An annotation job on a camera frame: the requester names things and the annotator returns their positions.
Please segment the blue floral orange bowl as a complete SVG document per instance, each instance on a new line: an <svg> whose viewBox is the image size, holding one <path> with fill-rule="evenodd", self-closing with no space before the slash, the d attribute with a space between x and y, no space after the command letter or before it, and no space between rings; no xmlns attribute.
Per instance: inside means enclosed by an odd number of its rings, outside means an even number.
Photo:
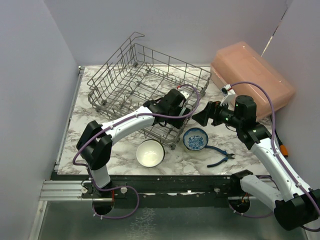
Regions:
<svg viewBox="0 0 320 240"><path fill-rule="evenodd" d="M209 137L203 129L193 127L183 134L182 142L188 150L200 151L207 146Z"/></svg>

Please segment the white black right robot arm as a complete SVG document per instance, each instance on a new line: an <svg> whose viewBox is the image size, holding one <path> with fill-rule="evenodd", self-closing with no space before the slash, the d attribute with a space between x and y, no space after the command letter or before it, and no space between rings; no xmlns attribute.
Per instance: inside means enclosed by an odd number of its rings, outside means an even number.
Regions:
<svg viewBox="0 0 320 240"><path fill-rule="evenodd" d="M220 101L210 101L192 119L203 127L212 119L213 126L226 124L235 128L238 139L260 160L277 186L273 188L252 172L243 170L231 176L229 189L234 195L245 192L256 197L273 211L277 222L287 231L317 220L320 191L304 182L276 150L271 133L256 121L256 111L253 98L240 95L235 99L234 110Z"/></svg>

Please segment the grey wire dish rack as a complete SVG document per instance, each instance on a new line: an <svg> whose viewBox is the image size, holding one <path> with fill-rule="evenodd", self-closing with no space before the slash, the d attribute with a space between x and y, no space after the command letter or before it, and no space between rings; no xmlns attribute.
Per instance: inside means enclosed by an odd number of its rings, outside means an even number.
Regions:
<svg viewBox="0 0 320 240"><path fill-rule="evenodd" d="M184 85L184 106L193 109L204 97L210 71L141 44L144 34L133 32L88 81L88 101L110 120L123 117L149 100L164 97Z"/></svg>

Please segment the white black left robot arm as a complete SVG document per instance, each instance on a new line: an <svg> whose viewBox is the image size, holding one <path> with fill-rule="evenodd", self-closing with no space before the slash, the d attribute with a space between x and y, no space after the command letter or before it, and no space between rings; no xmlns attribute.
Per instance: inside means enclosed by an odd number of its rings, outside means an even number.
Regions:
<svg viewBox="0 0 320 240"><path fill-rule="evenodd" d="M157 124L170 124L180 129L191 109L184 104L190 94L171 89L158 99L146 101L137 110L121 118L103 124L91 121L87 124L76 144L79 155L85 160L90 177L94 180L93 191L106 197L111 190L111 178L107 163L113 145L128 135Z"/></svg>

